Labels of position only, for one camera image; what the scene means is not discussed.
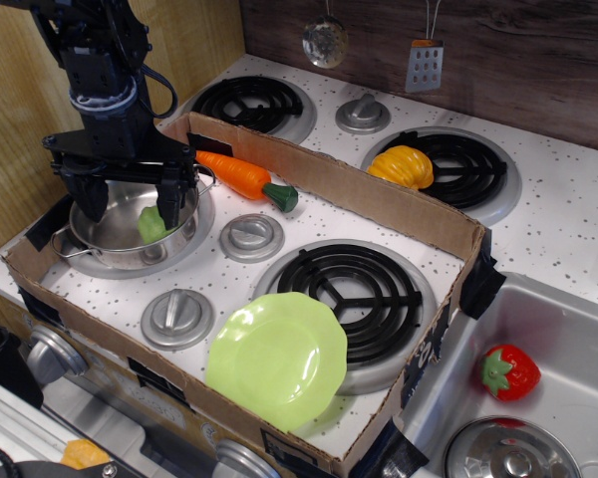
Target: lid knob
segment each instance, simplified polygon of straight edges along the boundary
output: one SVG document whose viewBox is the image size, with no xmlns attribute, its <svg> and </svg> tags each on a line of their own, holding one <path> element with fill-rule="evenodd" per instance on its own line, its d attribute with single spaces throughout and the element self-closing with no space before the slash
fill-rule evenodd
<svg viewBox="0 0 598 478">
<path fill-rule="evenodd" d="M 519 450 L 507 453 L 503 458 L 503 466 L 512 478 L 527 478 L 531 474 L 531 460 Z"/>
</svg>

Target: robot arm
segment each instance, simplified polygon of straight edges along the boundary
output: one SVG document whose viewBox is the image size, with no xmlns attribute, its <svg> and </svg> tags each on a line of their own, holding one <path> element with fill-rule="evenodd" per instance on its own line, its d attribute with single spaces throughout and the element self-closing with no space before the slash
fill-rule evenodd
<svg viewBox="0 0 598 478">
<path fill-rule="evenodd" d="M 194 151 L 154 126 L 154 118 L 174 111 L 176 95 L 145 65 L 148 28 L 128 0 L 0 0 L 0 5 L 31 12 L 67 73 L 69 100 L 84 129 L 50 134 L 43 145 L 78 206 L 99 222 L 108 202 L 107 180 L 154 184 L 165 226 L 175 227 L 186 192 L 196 187 Z M 152 111 L 147 76 L 172 92 L 164 115 Z"/>
</svg>

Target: cardboard box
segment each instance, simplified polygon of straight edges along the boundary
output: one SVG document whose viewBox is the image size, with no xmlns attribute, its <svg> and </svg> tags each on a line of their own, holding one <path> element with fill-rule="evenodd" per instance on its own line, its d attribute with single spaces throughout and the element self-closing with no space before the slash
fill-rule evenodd
<svg viewBox="0 0 598 478">
<path fill-rule="evenodd" d="M 431 351 L 438 350 L 449 318 L 458 307 L 463 283 L 480 255 L 486 229 L 477 221 L 433 198 L 373 177 L 330 156 L 216 119 L 189 114 L 170 124 L 164 133 L 187 143 L 189 132 L 228 143 L 236 157 L 258 164 L 288 183 L 336 206 L 354 211 L 464 261 L 464 267 L 437 310 L 425 339 L 390 388 L 381 408 L 369 419 L 363 433 L 343 459 L 330 456 L 291 433 L 280 432 L 175 367 L 163 355 L 133 341 L 42 287 L 41 279 L 59 260 L 48 245 L 38 252 L 26 238 L 23 239 L 5 258 L 9 271 L 20 288 L 58 312 L 69 333 L 93 341 L 99 348 L 119 358 L 137 360 L 148 367 L 151 372 L 177 387 L 195 414 L 207 417 L 229 430 L 231 436 L 262 454 L 282 476 L 295 476 L 277 463 L 286 460 L 286 465 L 299 463 L 301 467 L 305 465 L 306 469 L 314 470 L 312 476 L 329 473 L 347 477 L 386 424 L 402 409 Z M 386 204 L 399 207 L 385 207 Z M 201 443 L 203 437 L 198 436 L 199 433 L 189 430 L 184 436 L 193 444 Z"/>
</svg>

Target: speckled white surface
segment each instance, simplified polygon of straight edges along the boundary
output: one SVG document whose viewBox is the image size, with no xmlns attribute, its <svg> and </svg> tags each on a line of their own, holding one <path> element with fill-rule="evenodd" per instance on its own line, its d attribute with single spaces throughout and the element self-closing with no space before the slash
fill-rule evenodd
<svg viewBox="0 0 598 478">
<path fill-rule="evenodd" d="M 361 164 L 376 142 L 413 127 L 459 127 L 496 142 L 515 161 L 523 186 L 517 206 L 492 226 L 492 256 L 498 260 L 497 269 L 525 274 L 598 303 L 598 151 L 368 91 L 251 56 L 241 58 L 220 78 L 243 75 L 266 75 L 301 87 L 318 113 L 314 130 L 302 145 L 355 166 Z M 343 132 L 335 125 L 337 108 L 363 93 L 372 93 L 389 108 L 390 125 L 369 135 Z M 195 290 L 210 300 L 215 311 L 212 336 L 232 311 L 248 301 L 258 278 L 275 259 L 245 265 L 225 258 L 220 251 L 217 238 L 223 225 L 234 217 L 252 212 L 269 214 L 284 227 L 286 242 L 275 257 L 325 239 L 373 241 L 399 252 L 419 267 L 430 281 L 437 300 L 445 295 L 461 265 L 448 254 L 301 191 L 299 206 L 285 215 L 266 202 L 242 199 L 223 185 L 213 188 L 211 197 L 215 218 L 208 238 L 176 266 L 145 278 L 116 281 L 95 279 L 61 263 L 47 276 L 45 285 L 142 342 L 140 317 L 154 297 L 173 288 Z M 0 293 L 20 302 L 1 261 Z M 208 347 L 209 340 L 206 340 L 192 349 L 164 354 L 182 369 L 203 377 Z M 384 396 L 377 392 L 360 397 L 337 397 L 326 413 L 297 433 L 324 451 L 342 456 Z"/>
</svg>

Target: strawberry leaves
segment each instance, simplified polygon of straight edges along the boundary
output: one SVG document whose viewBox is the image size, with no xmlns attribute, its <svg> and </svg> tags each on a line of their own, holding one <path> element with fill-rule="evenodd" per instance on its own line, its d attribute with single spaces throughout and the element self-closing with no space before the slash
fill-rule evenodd
<svg viewBox="0 0 598 478">
<path fill-rule="evenodd" d="M 513 365 L 502 359 L 502 349 L 491 356 L 485 356 L 482 362 L 480 380 L 489 388 L 489 392 L 498 396 L 498 391 L 509 390 L 509 380 L 505 377 L 513 369 Z"/>
</svg>

